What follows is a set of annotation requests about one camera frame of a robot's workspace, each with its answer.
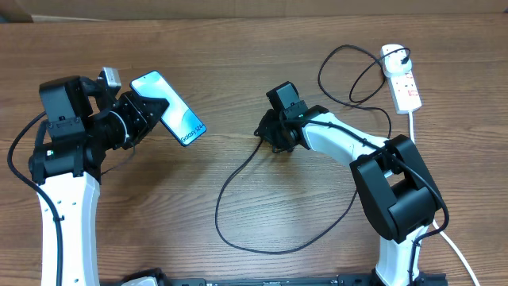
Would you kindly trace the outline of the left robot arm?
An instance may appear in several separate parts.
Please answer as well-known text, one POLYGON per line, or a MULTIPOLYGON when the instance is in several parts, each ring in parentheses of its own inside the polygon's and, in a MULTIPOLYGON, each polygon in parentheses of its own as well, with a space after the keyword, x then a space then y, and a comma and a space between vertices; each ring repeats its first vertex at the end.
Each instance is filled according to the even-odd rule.
POLYGON ((101 165, 110 149, 130 149, 169 102, 119 93, 117 75, 73 75, 40 85, 46 119, 29 158, 41 190, 43 285, 97 285, 96 210, 101 165))

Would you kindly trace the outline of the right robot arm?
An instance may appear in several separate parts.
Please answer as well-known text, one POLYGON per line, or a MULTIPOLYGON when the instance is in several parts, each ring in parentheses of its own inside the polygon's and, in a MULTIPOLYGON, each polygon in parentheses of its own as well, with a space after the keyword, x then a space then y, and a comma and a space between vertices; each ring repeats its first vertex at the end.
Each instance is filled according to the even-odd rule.
POLYGON ((418 268, 421 241, 445 204, 415 144, 404 135, 369 135, 323 106, 308 107, 291 82, 268 91, 267 98, 271 109, 255 134, 276 152, 301 145, 350 167, 364 213, 380 236, 373 270, 340 274, 337 284, 446 285, 444 274, 418 268))

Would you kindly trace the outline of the blue Samsung Galaxy smartphone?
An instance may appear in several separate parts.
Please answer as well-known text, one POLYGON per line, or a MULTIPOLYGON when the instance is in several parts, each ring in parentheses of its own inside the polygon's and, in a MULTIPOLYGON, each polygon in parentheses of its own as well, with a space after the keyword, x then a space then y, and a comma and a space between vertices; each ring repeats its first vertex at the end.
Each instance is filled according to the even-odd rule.
POLYGON ((132 80, 130 87, 141 97, 168 102, 160 121, 182 146, 190 145, 206 132, 206 125, 158 71, 132 80))

